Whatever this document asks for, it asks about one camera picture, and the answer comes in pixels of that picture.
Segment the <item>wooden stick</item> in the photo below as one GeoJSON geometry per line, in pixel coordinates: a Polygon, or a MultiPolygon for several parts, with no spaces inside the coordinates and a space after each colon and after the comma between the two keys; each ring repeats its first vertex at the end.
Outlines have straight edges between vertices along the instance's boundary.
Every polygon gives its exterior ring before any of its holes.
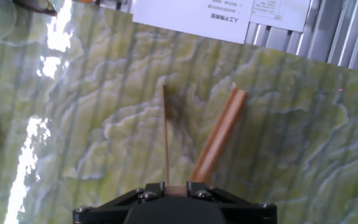
{"type": "Polygon", "coordinates": [[[164,146],[165,146],[165,185],[169,186],[169,156],[168,156],[168,133],[167,133],[167,108],[166,108],[166,95],[167,91],[165,85],[162,85],[162,101],[163,101],[163,113],[164,113],[164,146]]]}
{"type": "Polygon", "coordinates": [[[239,90],[237,87],[232,89],[218,122],[201,151],[190,180],[209,184],[219,158],[222,156],[231,133],[241,117],[246,99],[246,91],[239,90]]]}

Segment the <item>screw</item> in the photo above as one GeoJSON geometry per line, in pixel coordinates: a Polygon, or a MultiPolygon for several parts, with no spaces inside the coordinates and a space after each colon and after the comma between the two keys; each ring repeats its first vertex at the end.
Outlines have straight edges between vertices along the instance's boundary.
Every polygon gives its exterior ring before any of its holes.
{"type": "Polygon", "coordinates": [[[143,195],[145,198],[151,198],[151,197],[155,196],[155,193],[154,192],[144,192],[143,195]]]}
{"type": "Polygon", "coordinates": [[[80,213],[87,212],[89,210],[91,210],[91,207],[87,205],[82,205],[75,209],[76,212],[80,212],[80,213]]]}
{"type": "Polygon", "coordinates": [[[209,193],[209,192],[206,191],[206,190],[199,190],[199,191],[196,192],[196,195],[197,195],[197,197],[199,197],[199,198],[206,198],[206,197],[211,196],[211,193],[209,193]]]}
{"type": "Polygon", "coordinates": [[[259,203],[259,206],[261,206],[262,208],[267,208],[270,206],[274,206],[274,203],[259,203]]]}
{"type": "Polygon", "coordinates": [[[139,195],[140,199],[148,199],[148,198],[152,198],[155,197],[155,193],[153,192],[144,192],[141,195],[139,195]]]}

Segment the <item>marble pattern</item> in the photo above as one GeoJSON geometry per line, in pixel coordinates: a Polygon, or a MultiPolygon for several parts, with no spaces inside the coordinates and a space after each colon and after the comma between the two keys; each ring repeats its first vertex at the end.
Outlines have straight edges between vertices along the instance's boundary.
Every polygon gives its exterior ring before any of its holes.
{"type": "Polygon", "coordinates": [[[0,42],[0,223],[70,223],[163,179],[189,177],[232,83],[247,111],[212,185],[275,202],[279,223],[358,223],[358,72],[253,45],[134,24],[62,1],[18,10],[0,42]]]}

